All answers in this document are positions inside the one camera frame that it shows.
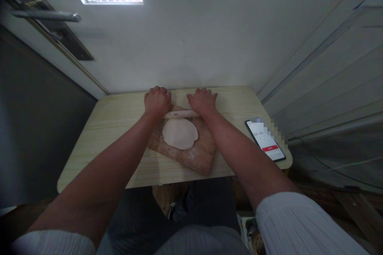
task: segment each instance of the forearm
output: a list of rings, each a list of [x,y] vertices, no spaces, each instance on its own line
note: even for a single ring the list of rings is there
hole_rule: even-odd
[[[97,246],[159,120],[144,114],[76,176],[28,231],[66,230]]]
[[[284,191],[299,192],[279,167],[216,110],[203,116],[222,156],[257,208],[262,199]]]

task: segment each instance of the flattened dough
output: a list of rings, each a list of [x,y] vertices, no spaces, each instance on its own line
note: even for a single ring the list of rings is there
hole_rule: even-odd
[[[168,145],[186,150],[192,148],[198,139],[198,130],[185,118],[169,119],[164,125],[162,135]]]

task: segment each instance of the light wood table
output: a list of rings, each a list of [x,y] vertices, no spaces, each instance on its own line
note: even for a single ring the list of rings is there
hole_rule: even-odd
[[[256,94],[248,87],[211,88],[217,92],[217,110],[241,132],[251,138],[245,126],[249,118],[264,118],[271,134],[278,140],[286,160],[277,162],[281,169],[292,165],[290,151],[273,128],[269,116]],[[190,109],[187,93],[195,89],[172,90],[172,104]],[[81,133],[57,183],[61,192],[76,175],[100,152],[132,127],[144,113],[144,92],[106,96],[98,101]],[[189,180],[233,175],[222,155],[216,150],[211,174],[206,177],[184,167],[156,151],[146,149],[145,154],[126,188],[158,185]]]

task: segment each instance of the cable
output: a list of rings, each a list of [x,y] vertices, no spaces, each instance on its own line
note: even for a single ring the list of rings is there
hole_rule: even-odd
[[[316,157],[315,157],[315,156],[308,150],[308,148],[307,148],[307,146],[306,146],[304,140],[302,140],[300,137],[293,137],[292,139],[289,139],[289,140],[293,140],[293,139],[298,139],[298,140],[300,140],[300,141],[302,142],[302,145],[303,145],[304,149],[305,149],[305,150],[308,152],[308,154],[311,155],[312,158],[314,158],[317,162],[319,162],[320,164],[324,165],[325,167],[327,167],[327,168],[329,168],[329,169],[332,169],[332,167],[330,167],[330,166],[328,166],[327,164],[321,162],[319,159],[317,159],[317,158],[316,158]],[[378,188],[378,189],[382,189],[382,190],[383,190],[383,187],[376,186],[376,185],[373,185],[373,184],[369,184],[369,183],[366,183],[366,182],[364,182],[364,181],[360,181],[360,180],[358,180],[358,179],[355,179],[355,178],[353,178],[353,177],[350,177],[350,176],[348,176],[348,175],[345,175],[344,173],[341,173],[341,172],[339,172],[339,171],[337,171],[337,170],[334,170],[334,171],[335,171],[336,173],[340,174],[340,175],[343,175],[344,177],[347,177],[347,178],[349,178],[349,179],[355,180],[355,181],[357,181],[357,182],[359,182],[359,183],[363,183],[363,184],[365,184],[365,185],[368,185],[368,186],[375,187],[375,188]]]
[[[335,169],[340,169],[340,168],[347,167],[347,166],[352,166],[352,165],[359,165],[359,164],[362,164],[362,163],[367,163],[367,162],[375,161],[375,160],[378,160],[378,159],[383,159],[383,156],[374,157],[372,159],[367,159],[365,161],[360,161],[360,162],[357,162],[357,163],[349,163],[349,164],[346,164],[346,165],[341,165],[341,166],[334,167],[334,168],[331,168],[331,169],[326,169],[324,171],[317,171],[317,173],[325,173],[325,172],[332,171],[332,170],[335,170]]]

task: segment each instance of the phone screen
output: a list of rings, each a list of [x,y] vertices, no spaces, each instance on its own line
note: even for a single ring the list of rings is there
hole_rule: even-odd
[[[263,122],[247,121],[246,124],[259,147],[269,158],[274,161],[286,158],[276,141],[267,134],[267,128],[263,125]]]

